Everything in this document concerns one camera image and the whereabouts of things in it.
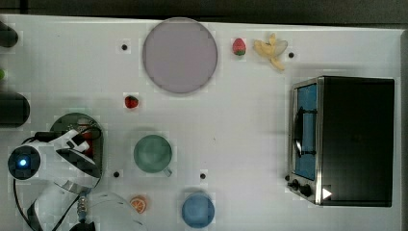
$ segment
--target green cup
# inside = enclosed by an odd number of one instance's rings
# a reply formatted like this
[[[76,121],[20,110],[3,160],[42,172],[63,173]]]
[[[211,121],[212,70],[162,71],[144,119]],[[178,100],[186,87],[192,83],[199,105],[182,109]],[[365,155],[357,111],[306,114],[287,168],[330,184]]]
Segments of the green cup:
[[[168,168],[171,161],[171,146],[163,137],[150,135],[142,138],[135,146],[136,165],[148,173],[163,171],[168,177],[172,171]]]

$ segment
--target blue bowl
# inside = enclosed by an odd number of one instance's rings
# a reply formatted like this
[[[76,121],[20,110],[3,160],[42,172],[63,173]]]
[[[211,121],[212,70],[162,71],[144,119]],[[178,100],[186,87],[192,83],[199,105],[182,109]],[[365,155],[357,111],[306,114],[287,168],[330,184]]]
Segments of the blue bowl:
[[[182,217],[191,228],[204,228],[213,221],[216,209],[210,197],[202,192],[191,194],[183,204]]]

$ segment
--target oven window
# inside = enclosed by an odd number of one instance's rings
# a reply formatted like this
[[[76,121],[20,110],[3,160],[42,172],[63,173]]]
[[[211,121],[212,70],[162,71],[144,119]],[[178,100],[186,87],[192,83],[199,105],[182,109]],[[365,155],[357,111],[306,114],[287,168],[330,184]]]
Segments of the oven window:
[[[296,175],[315,180],[316,172],[316,115],[318,87],[309,85],[297,89],[296,122],[300,126],[299,146],[294,153]]]

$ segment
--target table surface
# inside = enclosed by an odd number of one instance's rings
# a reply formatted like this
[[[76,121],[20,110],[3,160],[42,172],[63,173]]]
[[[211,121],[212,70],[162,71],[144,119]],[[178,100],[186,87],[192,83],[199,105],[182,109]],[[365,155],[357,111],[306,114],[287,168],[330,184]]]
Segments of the table surface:
[[[203,23],[217,42],[217,70],[202,90],[179,95],[155,86],[140,59],[144,39],[159,21],[0,19],[20,35],[14,48],[0,48],[0,67],[8,76],[1,89],[25,95],[32,109],[20,128],[0,129],[1,163],[58,117],[85,113],[102,124],[106,138],[104,176],[94,191],[126,200],[147,195],[149,207],[141,219],[151,231],[190,230],[180,208],[196,191],[208,193],[216,204],[216,218],[207,230],[400,230],[402,31]],[[271,33],[289,43],[281,56],[282,73],[251,48],[254,39],[267,40]],[[231,52],[235,38],[246,42],[241,58]],[[123,43],[128,50],[120,49]],[[323,74],[395,79],[391,208],[316,207],[286,188],[290,88]],[[139,99],[137,109],[124,107],[128,94]],[[134,163],[137,141],[150,134],[165,136],[173,147],[171,177],[146,174]],[[120,177],[113,177],[115,171]],[[8,198],[0,208],[2,230],[29,230],[16,210],[6,165],[0,165],[0,173],[0,195]]]

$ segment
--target toaster oven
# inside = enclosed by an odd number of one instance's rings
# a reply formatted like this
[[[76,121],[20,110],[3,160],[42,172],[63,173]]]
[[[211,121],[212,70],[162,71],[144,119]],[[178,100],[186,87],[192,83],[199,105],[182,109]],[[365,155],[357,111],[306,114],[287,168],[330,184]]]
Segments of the toaster oven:
[[[293,86],[288,187],[317,205],[391,207],[393,79],[321,76]]]

